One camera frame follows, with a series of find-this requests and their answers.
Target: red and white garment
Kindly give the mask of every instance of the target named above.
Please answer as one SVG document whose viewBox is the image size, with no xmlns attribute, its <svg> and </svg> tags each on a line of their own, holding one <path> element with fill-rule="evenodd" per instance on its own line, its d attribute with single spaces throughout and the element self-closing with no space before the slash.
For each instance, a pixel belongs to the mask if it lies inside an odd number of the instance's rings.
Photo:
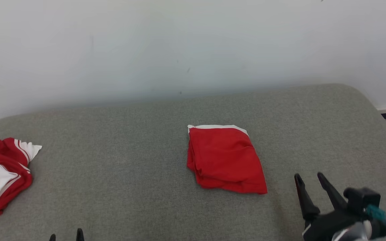
<svg viewBox="0 0 386 241">
<path fill-rule="evenodd" d="M 14 138 L 0 140 L 0 215 L 12 199 L 31 185 L 28 165 L 41 148 Z"/>
<path fill-rule="evenodd" d="M 187 167 L 202 188 L 268 192 L 259 157 L 246 130 L 235 125 L 188 126 Z"/>
</svg>

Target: gray fabric surface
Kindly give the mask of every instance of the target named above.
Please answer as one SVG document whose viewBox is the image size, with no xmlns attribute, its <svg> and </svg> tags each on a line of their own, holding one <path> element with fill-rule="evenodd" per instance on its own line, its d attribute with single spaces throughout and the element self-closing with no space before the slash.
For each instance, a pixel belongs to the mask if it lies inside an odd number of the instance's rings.
<svg viewBox="0 0 386 241">
<path fill-rule="evenodd" d="M 201 189 L 187 169 L 187 125 L 238 125 L 267 195 Z M 0 120 L 0 139 L 42 145 L 34 182 L 0 216 L 0 241 L 302 240 L 299 172 L 322 212 L 322 171 L 343 192 L 368 186 L 386 210 L 386 122 L 339 84 Z"/>
</svg>

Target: red cloth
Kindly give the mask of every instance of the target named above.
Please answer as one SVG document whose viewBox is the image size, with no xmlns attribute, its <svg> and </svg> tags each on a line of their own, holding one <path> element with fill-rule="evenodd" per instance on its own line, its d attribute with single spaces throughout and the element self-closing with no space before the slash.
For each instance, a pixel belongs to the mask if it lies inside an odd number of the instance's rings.
<svg viewBox="0 0 386 241">
<path fill-rule="evenodd" d="M 259 157 L 248 135 L 235 128 L 190 128 L 187 167 L 202 188 L 267 193 Z"/>
<path fill-rule="evenodd" d="M 27 168 L 30 159 L 32 157 L 20 147 L 19 140 L 14 138 L 0 140 L 0 165 L 7 171 L 17 174 L 16 178 L 6 184 L 0 195 L 0 215 L 12 199 L 31 185 L 32 175 Z"/>
</svg>

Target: white wall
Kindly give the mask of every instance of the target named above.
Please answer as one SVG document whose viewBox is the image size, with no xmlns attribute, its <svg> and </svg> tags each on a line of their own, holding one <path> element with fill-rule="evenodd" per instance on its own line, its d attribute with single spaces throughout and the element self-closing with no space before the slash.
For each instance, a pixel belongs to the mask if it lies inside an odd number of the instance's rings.
<svg viewBox="0 0 386 241">
<path fill-rule="evenodd" d="M 386 108 L 386 1 L 0 0 L 0 118 L 330 82 Z"/>
</svg>

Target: clothing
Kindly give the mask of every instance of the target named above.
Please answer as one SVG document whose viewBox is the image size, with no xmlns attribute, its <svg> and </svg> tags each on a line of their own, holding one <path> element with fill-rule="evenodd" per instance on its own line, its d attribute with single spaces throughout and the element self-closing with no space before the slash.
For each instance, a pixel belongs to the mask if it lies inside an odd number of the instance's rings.
<svg viewBox="0 0 386 241">
<path fill-rule="evenodd" d="M 237 126 L 188 126 L 187 167 L 202 188 L 267 193 L 259 157 L 246 130 Z"/>
<path fill-rule="evenodd" d="M 32 183 L 29 162 L 42 148 L 14 138 L 0 140 L 0 215 Z"/>
</svg>

